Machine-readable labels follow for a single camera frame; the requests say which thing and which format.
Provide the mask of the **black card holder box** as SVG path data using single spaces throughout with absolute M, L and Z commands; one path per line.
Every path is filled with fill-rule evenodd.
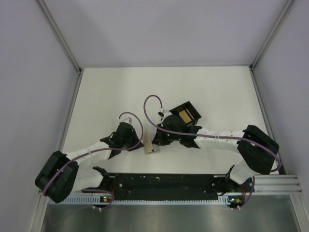
M 188 127 L 196 125 L 198 120 L 202 118 L 200 113 L 196 110 L 190 101 L 187 101 L 171 109 L 170 112 L 173 115 L 181 118 Z

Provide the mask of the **beige card stack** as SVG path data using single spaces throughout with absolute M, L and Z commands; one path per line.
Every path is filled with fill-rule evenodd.
M 143 145 L 144 145 L 144 153 L 145 155 L 149 155 L 154 152 L 154 146 L 153 146 L 153 136 L 149 132 L 144 133 L 143 137 Z

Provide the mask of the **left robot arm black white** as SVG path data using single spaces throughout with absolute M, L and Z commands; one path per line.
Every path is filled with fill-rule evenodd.
M 98 166 L 99 162 L 140 147 L 142 142 L 126 118 L 110 136 L 89 147 L 67 154 L 54 152 L 36 177 L 35 186 L 55 203 L 83 189 L 106 191 L 110 184 L 106 177 L 108 173 Z

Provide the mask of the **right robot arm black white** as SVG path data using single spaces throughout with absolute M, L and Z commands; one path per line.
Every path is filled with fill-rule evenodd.
M 174 141 L 187 148 L 215 148 L 241 155 L 241 161 L 230 167 L 223 182 L 213 184 L 218 192 L 237 191 L 249 178 L 270 174 L 279 150 L 279 145 L 255 125 L 239 131 L 209 130 L 185 123 L 180 116 L 164 116 L 152 143 L 165 146 Z

